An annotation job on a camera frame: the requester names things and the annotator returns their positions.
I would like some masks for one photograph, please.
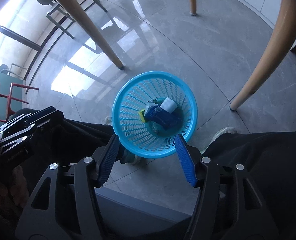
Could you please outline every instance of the grey tile floor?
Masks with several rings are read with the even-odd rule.
[[[119,70],[89,36],[73,24],[44,60],[27,100],[49,105],[66,118],[103,123],[117,92],[132,77],[150,70],[173,73],[186,82],[198,104],[191,145],[205,148],[221,128],[239,133],[296,130],[296,57],[291,52],[266,83],[236,112],[229,102],[259,61],[272,29],[237,0],[101,0],[87,14],[125,65]],[[113,190],[192,214],[197,190],[186,182],[176,154],[140,166],[116,162]]]

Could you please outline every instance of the hand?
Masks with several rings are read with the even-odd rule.
[[[25,207],[29,198],[29,193],[27,189],[27,181],[20,165],[13,169],[12,175],[9,178],[8,188],[0,182],[0,209],[12,209],[12,205],[9,202],[8,197],[9,193],[16,206],[20,206],[22,208]]]

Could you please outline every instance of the yellow sponge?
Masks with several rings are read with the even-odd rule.
[[[144,117],[145,109],[141,109],[138,113],[139,113],[141,122],[147,122],[145,117]]]

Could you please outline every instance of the red chair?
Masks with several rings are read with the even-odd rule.
[[[9,96],[2,95],[0,93],[0,97],[7,98],[6,119],[5,120],[0,119],[0,122],[8,122],[9,117],[15,113],[15,111],[13,111],[11,109],[11,106],[10,106],[11,100],[16,100],[16,101],[19,101],[19,102],[22,102],[22,103],[29,104],[29,102],[26,102],[24,100],[12,97],[12,89],[13,89],[13,87],[21,87],[21,88],[29,88],[29,89],[39,90],[39,88],[24,86],[24,85],[17,84],[17,83],[11,83],[10,84]]]

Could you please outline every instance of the green panel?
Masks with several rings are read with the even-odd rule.
[[[23,84],[23,81],[19,78],[8,76],[4,73],[0,73],[0,93],[3,95],[9,95],[10,91],[10,84],[11,83],[17,83],[17,84]],[[14,87],[12,91],[12,97],[22,99],[22,90],[23,88]],[[0,119],[6,118],[6,107],[7,107],[7,99],[6,98],[0,98]],[[11,100],[11,109],[14,111],[18,111],[22,109],[22,103]]]

